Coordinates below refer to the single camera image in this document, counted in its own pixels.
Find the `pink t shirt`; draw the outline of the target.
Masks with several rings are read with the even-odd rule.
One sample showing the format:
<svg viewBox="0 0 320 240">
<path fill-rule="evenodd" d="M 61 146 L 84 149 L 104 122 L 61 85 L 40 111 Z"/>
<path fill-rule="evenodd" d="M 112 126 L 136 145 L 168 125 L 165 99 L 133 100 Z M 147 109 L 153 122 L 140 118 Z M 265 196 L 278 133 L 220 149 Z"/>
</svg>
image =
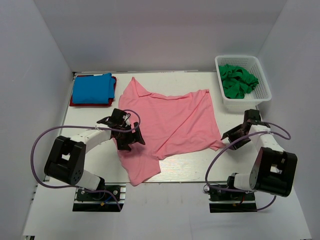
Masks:
<svg viewBox="0 0 320 240">
<path fill-rule="evenodd" d="M 121 110 L 133 110 L 144 145 L 118 151 L 130 183 L 137 186 L 161 172 L 160 161 L 173 155 L 224 148 L 208 89 L 165 96 L 147 91 L 132 78 L 119 98 Z"/>
</svg>

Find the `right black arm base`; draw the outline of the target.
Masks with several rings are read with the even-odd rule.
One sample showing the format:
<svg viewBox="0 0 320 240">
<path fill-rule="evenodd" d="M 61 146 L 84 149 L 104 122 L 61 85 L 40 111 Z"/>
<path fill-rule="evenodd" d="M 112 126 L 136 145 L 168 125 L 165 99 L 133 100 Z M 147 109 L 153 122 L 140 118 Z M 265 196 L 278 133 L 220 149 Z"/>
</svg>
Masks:
<svg viewBox="0 0 320 240">
<path fill-rule="evenodd" d="M 208 195 L 210 213 L 253 213 L 257 212 L 254 193 L 221 191 L 203 187 Z"/>
</svg>

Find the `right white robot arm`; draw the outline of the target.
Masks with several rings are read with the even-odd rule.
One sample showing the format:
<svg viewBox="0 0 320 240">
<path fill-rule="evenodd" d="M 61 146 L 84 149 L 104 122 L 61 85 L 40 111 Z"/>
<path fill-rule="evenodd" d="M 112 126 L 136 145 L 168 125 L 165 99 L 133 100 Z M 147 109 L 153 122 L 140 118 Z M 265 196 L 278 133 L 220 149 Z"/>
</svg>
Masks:
<svg viewBox="0 0 320 240">
<path fill-rule="evenodd" d="M 236 200 L 244 192 L 264 192 L 288 197 L 291 193 L 298 157 L 284 150 L 271 133 L 270 124 L 262 121 L 260 111 L 244 111 L 243 123 L 225 132 L 228 148 L 235 151 L 252 142 L 257 156 L 249 173 L 233 173 L 227 179 L 226 195 Z"/>
</svg>

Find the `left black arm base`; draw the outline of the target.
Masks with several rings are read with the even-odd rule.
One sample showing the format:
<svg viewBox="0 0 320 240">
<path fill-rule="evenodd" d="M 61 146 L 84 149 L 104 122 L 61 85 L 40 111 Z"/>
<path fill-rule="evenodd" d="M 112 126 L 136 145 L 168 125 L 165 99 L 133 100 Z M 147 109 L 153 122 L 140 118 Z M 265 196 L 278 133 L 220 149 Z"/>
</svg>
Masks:
<svg viewBox="0 0 320 240">
<path fill-rule="evenodd" d="M 73 201 L 73 212 L 92 212 L 92 213 L 109 213 L 120 212 L 125 204 L 126 184 L 106 183 L 105 191 L 111 192 L 114 198 L 106 192 L 89 193 L 82 188 L 78 188 Z"/>
</svg>

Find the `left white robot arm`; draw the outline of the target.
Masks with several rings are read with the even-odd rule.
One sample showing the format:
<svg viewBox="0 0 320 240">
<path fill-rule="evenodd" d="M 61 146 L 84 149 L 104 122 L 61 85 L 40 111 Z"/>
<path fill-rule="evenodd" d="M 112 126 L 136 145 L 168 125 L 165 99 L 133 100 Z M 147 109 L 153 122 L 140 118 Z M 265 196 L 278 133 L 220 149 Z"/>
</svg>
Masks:
<svg viewBox="0 0 320 240">
<path fill-rule="evenodd" d="M 85 129 L 72 137 L 58 136 L 53 143 L 44 167 L 45 175 L 68 184 L 88 190 L 90 196 L 99 200 L 105 196 L 105 180 L 85 170 L 86 154 L 98 145 L 115 140 L 119 151 L 129 152 L 131 145 L 145 145 L 140 130 L 141 118 L 133 110 L 115 108 L 110 116 L 91 126 L 69 128 Z"/>
</svg>

